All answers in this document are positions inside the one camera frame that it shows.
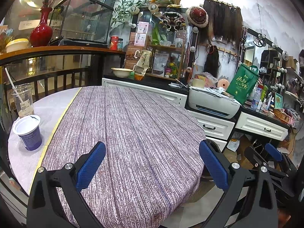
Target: fur-trimmed hat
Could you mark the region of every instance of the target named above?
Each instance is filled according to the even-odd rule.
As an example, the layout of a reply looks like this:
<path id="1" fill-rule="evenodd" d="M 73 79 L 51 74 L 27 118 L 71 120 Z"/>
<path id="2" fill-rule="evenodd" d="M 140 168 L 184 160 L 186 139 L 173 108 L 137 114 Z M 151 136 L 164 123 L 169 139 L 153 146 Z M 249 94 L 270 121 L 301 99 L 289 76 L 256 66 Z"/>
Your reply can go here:
<path id="1" fill-rule="evenodd" d="M 202 7 L 192 6 L 187 9 L 186 15 L 188 21 L 197 27 L 204 28 L 208 24 L 208 14 Z"/>

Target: white printer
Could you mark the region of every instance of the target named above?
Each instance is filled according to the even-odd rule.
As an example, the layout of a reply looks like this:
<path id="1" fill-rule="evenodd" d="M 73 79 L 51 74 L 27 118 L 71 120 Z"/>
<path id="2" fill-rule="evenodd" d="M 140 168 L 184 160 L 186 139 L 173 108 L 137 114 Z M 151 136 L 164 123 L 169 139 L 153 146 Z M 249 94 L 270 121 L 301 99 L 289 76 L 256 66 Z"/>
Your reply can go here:
<path id="1" fill-rule="evenodd" d="M 230 119 L 241 104 L 210 88 L 190 87 L 188 105 L 195 110 L 204 111 L 215 116 Z"/>

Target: flower vase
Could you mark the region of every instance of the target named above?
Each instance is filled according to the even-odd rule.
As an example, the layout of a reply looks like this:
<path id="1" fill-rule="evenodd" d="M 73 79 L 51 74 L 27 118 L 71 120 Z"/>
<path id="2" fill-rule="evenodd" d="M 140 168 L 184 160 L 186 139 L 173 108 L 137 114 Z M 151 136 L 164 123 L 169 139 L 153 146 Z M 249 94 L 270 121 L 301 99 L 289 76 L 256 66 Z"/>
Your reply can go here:
<path id="1" fill-rule="evenodd" d="M 48 17 L 52 10 L 51 7 L 44 7 L 40 10 L 41 18 L 39 25 L 32 30 L 29 36 L 29 41 L 33 47 L 47 46 L 51 40 L 53 30 L 48 25 Z"/>

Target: cup label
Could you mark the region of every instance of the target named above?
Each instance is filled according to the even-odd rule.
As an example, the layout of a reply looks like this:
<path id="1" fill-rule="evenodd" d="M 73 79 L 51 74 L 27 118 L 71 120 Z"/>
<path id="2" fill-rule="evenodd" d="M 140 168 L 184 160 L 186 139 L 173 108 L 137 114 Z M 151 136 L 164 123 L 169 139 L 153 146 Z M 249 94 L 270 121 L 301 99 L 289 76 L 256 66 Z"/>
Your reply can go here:
<path id="1" fill-rule="evenodd" d="M 29 104 L 29 99 L 20 103 L 21 110 L 19 111 L 19 115 L 27 116 L 32 114 L 32 107 Z"/>

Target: red canister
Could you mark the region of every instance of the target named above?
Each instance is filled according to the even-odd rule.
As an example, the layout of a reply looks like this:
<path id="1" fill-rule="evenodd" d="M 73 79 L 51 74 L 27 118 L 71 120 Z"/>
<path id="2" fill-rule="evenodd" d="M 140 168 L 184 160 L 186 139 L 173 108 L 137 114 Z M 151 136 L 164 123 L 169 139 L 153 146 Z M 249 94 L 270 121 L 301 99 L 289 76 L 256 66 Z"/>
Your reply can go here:
<path id="1" fill-rule="evenodd" d="M 111 37 L 110 50 L 117 50 L 118 36 Z"/>

